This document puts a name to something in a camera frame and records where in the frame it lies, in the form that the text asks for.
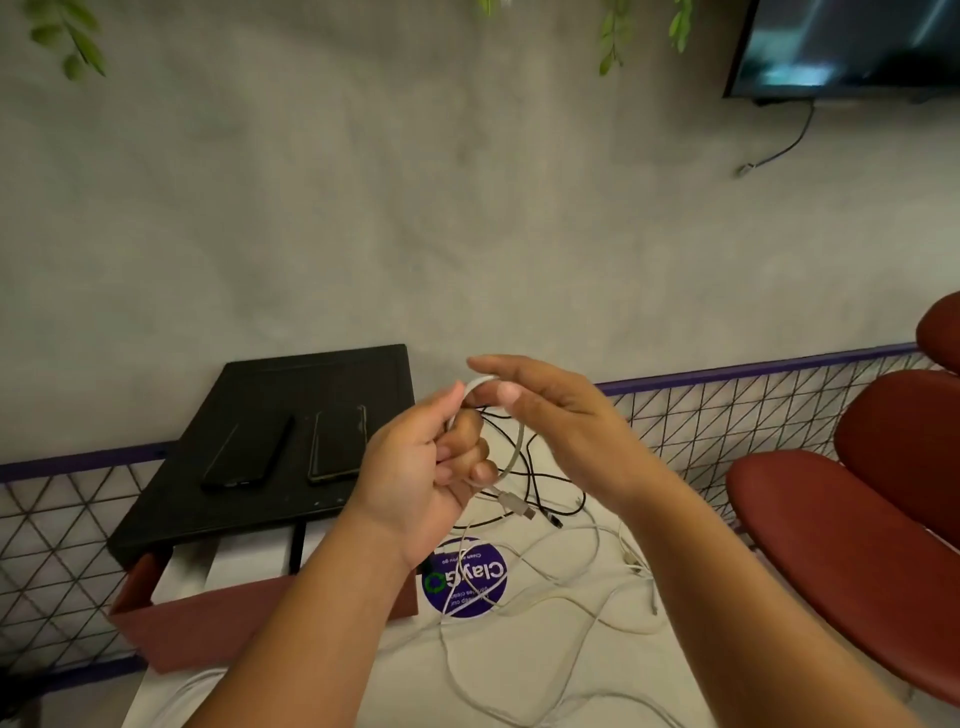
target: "left hand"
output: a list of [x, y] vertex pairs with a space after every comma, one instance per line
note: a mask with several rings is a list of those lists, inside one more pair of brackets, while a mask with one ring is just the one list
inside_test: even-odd
[[[367, 444], [347, 511], [375, 522], [396, 538], [399, 555], [415, 569], [450, 532], [473, 497], [463, 481], [489, 485], [498, 475], [480, 437], [483, 419], [460, 409], [458, 381], [401, 413]], [[459, 412], [454, 426], [446, 421]]]

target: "circular sticker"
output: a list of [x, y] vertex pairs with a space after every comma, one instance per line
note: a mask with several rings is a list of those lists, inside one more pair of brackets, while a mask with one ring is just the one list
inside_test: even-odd
[[[470, 602], [468, 606], [452, 614], [452, 617], [477, 617], [493, 608], [488, 601], [477, 597], [477, 592], [470, 584], [492, 602], [499, 601], [507, 590], [507, 562], [496, 550], [496, 546], [491, 544], [475, 546], [478, 539], [474, 538], [468, 538], [467, 541], [473, 544], [470, 551], [464, 555], [459, 571], [457, 571], [456, 550], [434, 553], [431, 557], [434, 570], [420, 577], [420, 585], [423, 587], [427, 601], [438, 612], [442, 612], [446, 605], [446, 613], [450, 614], [457, 607]], [[460, 539], [451, 539], [441, 544], [441, 547], [459, 543]], [[464, 578], [464, 574], [467, 575], [470, 583]]]

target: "chair backrest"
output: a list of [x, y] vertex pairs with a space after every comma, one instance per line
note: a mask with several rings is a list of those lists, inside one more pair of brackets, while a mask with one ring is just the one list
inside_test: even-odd
[[960, 547], [960, 377], [881, 376], [847, 408], [833, 442], [861, 480]]
[[917, 346], [940, 366], [960, 373], [960, 293], [930, 307], [917, 324]]

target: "cable connector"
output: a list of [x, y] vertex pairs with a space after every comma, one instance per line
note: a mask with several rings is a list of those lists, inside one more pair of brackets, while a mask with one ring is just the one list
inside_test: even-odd
[[537, 515], [537, 511], [535, 511], [526, 500], [516, 494], [500, 491], [496, 496], [496, 500], [508, 511], [516, 513], [518, 516], [525, 516], [532, 520], [534, 516]]

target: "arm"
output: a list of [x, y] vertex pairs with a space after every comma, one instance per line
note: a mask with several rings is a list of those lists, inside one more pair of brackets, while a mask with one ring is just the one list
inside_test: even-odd
[[519, 356], [469, 363], [505, 380], [473, 403], [500, 404], [539, 432], [566, 474], [630, 527], [720, 725], [920, 725], [585, 378]]
[[373, 436], [344, 512], [188, 728], [353, 725], [403, 580], [473, 495], [460, 478], [496, 477], [476, 412], [441, 434], [463, 393], [458, 382]]

